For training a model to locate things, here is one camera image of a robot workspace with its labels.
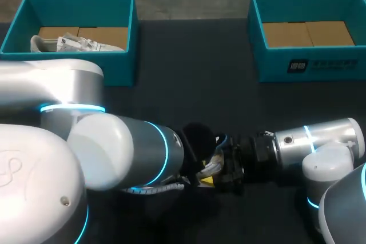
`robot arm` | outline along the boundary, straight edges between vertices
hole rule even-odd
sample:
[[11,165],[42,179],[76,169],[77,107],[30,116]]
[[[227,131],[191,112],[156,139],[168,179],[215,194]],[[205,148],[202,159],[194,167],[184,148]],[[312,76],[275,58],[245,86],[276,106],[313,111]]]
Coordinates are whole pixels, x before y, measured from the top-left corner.
[[0,74],[2,107],[50,108],[60,104],[100,106],[102,103],[103,72],[89,61],[2,61]]
[[0,64],[0,107],[41,112],[41,127],[66,139],[75,117],[105,112],[103,72],[80,59],[7,62]]

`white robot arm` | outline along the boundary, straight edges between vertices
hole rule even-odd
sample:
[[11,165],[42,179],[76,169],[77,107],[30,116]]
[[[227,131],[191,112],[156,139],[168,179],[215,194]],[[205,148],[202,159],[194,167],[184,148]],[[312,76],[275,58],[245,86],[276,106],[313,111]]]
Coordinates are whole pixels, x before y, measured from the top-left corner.
[[67,143],[27,126],[0,125],[0,136],[0,243],[82,244],[89,208]]

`cardboard box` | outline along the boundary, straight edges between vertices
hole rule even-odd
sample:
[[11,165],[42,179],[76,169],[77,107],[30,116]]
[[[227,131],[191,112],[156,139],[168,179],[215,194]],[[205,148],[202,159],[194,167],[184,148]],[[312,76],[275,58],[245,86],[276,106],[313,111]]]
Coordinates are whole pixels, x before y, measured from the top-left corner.
[[77,36],[79,27],[41,27],[38,35],[44,39],[57,39],[66,33]]
[[[90,27],[97,27],[96,41],[124,46],[125,51],[30,53],[30,38],[39,32],[52,38],[65,30],[75,34],[74,28]],[[84,59],[103,70],[106,86],[133,86],[137,36],[134,0],[23,0],[0,48],[0,59]]]
[[354,46],[343,21],[306,22],[314,46]]
[[264,23],[269,47],[312,47],[305,23]]
[[268,47],[354,46],[343,21],[263,23]]
[[366,0],[251,0],[248,33],[260,82],[366,80]]

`table surface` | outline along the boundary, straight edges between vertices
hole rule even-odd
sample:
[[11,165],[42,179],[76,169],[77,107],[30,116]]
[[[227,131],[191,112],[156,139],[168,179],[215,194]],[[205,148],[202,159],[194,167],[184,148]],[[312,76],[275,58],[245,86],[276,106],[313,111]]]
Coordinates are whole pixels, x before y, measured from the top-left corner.
[[[9,25],[0,25],[0,41]],[[352,117],[366,127],[366,82],[258,83],[245,19],[142,21],[136,86],[107,87],[108,112],[179,128],[253,134]],[[2,123],[37,125],[20,113]],[[303,189],[274,182],[242,197],[207,189],[137,197],[89,192],[88,243],[321,243]]]

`white sneaker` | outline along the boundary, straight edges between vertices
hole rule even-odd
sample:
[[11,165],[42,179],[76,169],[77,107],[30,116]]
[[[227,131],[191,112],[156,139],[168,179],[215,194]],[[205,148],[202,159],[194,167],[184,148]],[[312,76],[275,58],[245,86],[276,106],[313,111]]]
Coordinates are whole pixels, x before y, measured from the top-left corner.
[[43,39],[34,35],[30,39],[30,51],[31,53],[47,53],[50,51],[124,51],[124,49],[66,33],[58,39]]

